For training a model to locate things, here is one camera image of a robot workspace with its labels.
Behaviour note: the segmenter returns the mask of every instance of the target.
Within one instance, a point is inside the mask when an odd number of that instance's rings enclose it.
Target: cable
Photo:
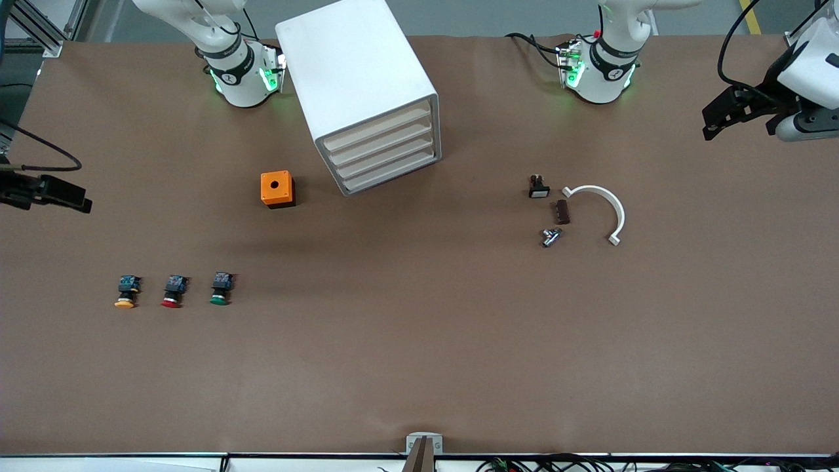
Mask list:
[[[742,23],[743,20],[746,18],[746,15],[748,14],[748,12],[751,12],[752,8],[754,8],[754,6],[758,4],[758,2],[760,2],[760,0],[752,0],[752,2],[746,8],[743,9],[743,12],[740,13],[740,16],[738,16],[737,19],[734,21],[734,24],[732,25],[732,28],[728,30],[728,34],[726,34],[726,38],[722,41],[722,47],[720,48],[720,56],[717,59],[717,74],[720,76],[722,81],[726,82],[727,84],[744,88],[744,89],[746,89],[746,90],[748,90],[752,93],[755,93],[755,94],[759,95],[764,100],[766,100],[770,103],[773,103],[776,106],[782,107],[783,103],[781,103],[778,100],[770,97],[769,95],[761,92],[757,88],[748,85],[745,82],[735,81],[734,79],[729,78],[728,76],[726,76],[725,72],[722,71],[722,62],[726,57],[726,50],[728,49],[728,43],[731,41],[732,36],[734,35],[734,32],[737,30],[737,27],[740,26],[740,23]]]
[[[504,37],[505,38],[521,38],[521,39],[524,39],[525,41],[527,41],[527,43],[529,45],[536,48],[536,50],[539,52],[539,55],[541,55],[542,59],[544,59],[545,62],[547,62],[548,64],[551,64],[553,67],[555,67],[557,69],[561,69],[563,71],[570,71],[571,70],[571,68],[569,66],[561,66],[559,64],[556,64],[554,61],[548,59],[548,56],[546,56],[545,53],[542,52],[542,51],[550,52],[551,54],[556,54],[556,49],[551,49],[548,46],[544,46],[544,45],[541,45],[541,44],[537,43],[535,36],[533,36],[532,34],[530,36],[525,36],[521,33],[510,33],[510,34],[505,34]]]
[[[245,8],[242,8],[242,12],[245,13],[245,18],[248,19],[248,24],[251,25],[251,31],[253,31],[253,38],[259,41],[259,36],[257,35],[257,29],[253,27],[253,21],[251,21],[251,15],[248,14],[248,11]]]
[[[44,138],[41,138],[40,136],[38,136],[35,133],[30,133],[29,131],[27,131],[23,128],[20,128],[18,125],[10,123],[3,118],[0,118],[0,123],[5,124],[9,128],[14,129],[15,131],[18,131],[20,133],[23,133],[23,134],[29,136],[30,138],[38,141],[39,143],[51,148],[52,150],[57,151],[59,154],[62,154],[64,156],[66,156],[67,159],[72,160],[73,164],[75,164],[72,167],[44,167],[42,165],[21,165],[20,170],[41,170],[43,172],[70,172],[72,170],[81,169],[81,161],[76,159],[76,157],[74,155],[72,155],[69,152],[63,150],[62,148],[56,146],[55,144],[50,143],[49,141],[47,141]],[[6,136],[5,134],[3,135],[3,137],[11,140],[11,138]]]

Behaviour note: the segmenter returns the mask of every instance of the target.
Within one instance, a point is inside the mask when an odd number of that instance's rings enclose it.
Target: silver metal fitting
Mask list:
[[[545,240],[542,241],[542,246],[549,248],[554,245],[557,239],[562,237],[562,230],[559,228],[545,229],[542,231],[542,236],[545,237]]]

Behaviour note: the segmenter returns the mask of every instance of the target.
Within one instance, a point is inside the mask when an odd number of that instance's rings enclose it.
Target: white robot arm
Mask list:
[[[652,31],[649,10],[676,10],[701,0],[598,0],[603,15],[601,35],[571,43],[563,54],[564,86],[592,103],[614,101],[635,71],[638,53]]]
[[[282,86],[285,58],[273,46],[248,41],[227,15],[246,0],[133,0],[144,13],[164,20],[195,43],[216,89],[231,105],[254,107]]]
[[[764,115],[767,132],[782,141],[839,137],[839,13],[825,3],[789,37],[789,48],[763,83],[732,85],[702,110],[706,140]]]

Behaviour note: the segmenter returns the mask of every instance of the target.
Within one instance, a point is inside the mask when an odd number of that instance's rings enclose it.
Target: yellow floor tape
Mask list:
[[[748,0],[740,0],[740,8],[745,10],[749,3]],[[754,16],[754,8],[751,12],[746,13],[746,26],[748,26],[749,34],[760,34],[760,25],[758,24],[758,17]]]

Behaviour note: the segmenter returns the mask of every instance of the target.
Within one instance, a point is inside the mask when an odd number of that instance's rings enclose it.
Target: orange cube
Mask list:
[[[272,210],[297,204],[294,199],[294,179],[287,170],[262,174],[260,188],[263,203]]]

